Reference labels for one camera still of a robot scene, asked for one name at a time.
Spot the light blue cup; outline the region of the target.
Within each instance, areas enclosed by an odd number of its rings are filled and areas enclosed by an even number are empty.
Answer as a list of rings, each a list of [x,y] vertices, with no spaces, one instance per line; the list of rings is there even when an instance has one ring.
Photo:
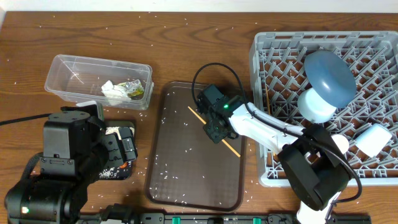
[[[377,156],[391,139],[392,134],[382,125],[373,124],[356,138],[357,148],[369,157]]]

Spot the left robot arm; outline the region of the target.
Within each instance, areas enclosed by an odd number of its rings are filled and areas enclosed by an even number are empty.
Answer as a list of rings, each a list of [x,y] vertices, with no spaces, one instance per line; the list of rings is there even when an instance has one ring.
[[[76,223],[89,185],[137,159],[133,123],[105,121],[100,105],[63,107],[47,118],[43,152],[5,197],[9,223]]]

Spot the white napkin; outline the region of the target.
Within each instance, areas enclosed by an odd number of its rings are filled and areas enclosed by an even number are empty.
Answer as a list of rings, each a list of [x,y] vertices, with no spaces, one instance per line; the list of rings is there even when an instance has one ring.
[[[101,87],[102,94],[106,97],[111,106],[116,106],[123,101],[130,101],[126,88],[123,86],[113,85],[111,80],[108,80]]]

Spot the pink cup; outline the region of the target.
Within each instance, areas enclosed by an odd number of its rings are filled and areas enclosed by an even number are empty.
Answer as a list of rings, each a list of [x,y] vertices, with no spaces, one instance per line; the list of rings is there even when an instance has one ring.
[[[349,141],[340,134],[334,134],[331,136],[335,144],[338,146],[338,149],[342,154],[345,154],[349,149]]]

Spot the wooden chopstick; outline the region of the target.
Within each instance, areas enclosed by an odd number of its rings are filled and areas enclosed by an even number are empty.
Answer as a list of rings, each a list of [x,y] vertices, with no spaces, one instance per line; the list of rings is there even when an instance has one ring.
[[[190,106],[187,106],[187,108],[203,123],[206,124],[206,121],[196,112],[194,111]],[[229,148],[230,151],[232,151],[238,158],[241,157],[240,153],[238,153],[226,140],[222,139],[221,141],[226,147]]]
[[[269,92],[268,92],[268,87],[267,87],[267,85],[265,85],[265,89],[266,89],[267,112],[268,112],[268,115],[271,115],[271,106],[270,106],[270,101],[269,101]]]

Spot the green snack wrapper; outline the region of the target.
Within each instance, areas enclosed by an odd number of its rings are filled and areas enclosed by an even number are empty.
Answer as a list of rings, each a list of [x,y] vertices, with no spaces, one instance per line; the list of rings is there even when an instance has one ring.
[[[144,93],[144,87],[138,79],[119,83],[118,86],[121,87],[122,92],[129,98],[133,98]]]

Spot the orange carrot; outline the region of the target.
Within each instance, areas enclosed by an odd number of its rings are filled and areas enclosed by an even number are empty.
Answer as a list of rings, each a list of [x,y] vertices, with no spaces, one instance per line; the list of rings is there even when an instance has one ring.
[[[123,165],[119,166],[119,168],[120,168],[120,169],[124,169],[124,168],[126,168],[126,167],[127,167],[127,165],[128,165],[128,163],[127,163],[127,162],[125,162]]]

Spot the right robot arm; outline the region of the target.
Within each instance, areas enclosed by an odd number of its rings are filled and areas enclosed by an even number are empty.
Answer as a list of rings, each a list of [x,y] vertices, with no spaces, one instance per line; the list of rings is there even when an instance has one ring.
[[[249,137],[277,155],[285,175],[300,199],[299,223],[326,223],[332,205],[352,179],[345,166],[348,140],[331,135],[317,124],[309,128],[287,124],[245,103],[243,96],[228,98],[215,85],[192,92],[203,129],[219,143],[226,138]]]

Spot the large blue plate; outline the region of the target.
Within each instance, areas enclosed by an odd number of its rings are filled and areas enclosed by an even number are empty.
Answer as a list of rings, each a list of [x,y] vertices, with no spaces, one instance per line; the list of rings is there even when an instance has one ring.
[[[305,57],[304,70],[312,88],[335,108],[346,107],[356,95],[356,81],[346,62],[319,50]]]

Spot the light blue rice bowl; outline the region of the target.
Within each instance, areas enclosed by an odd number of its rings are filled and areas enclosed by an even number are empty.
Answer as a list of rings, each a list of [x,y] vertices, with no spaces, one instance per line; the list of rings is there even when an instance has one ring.
[[[325,123],[336,111],[336,107],[327,103],[313,88],[299,96],[297,106],[300,114],[311,123]]]

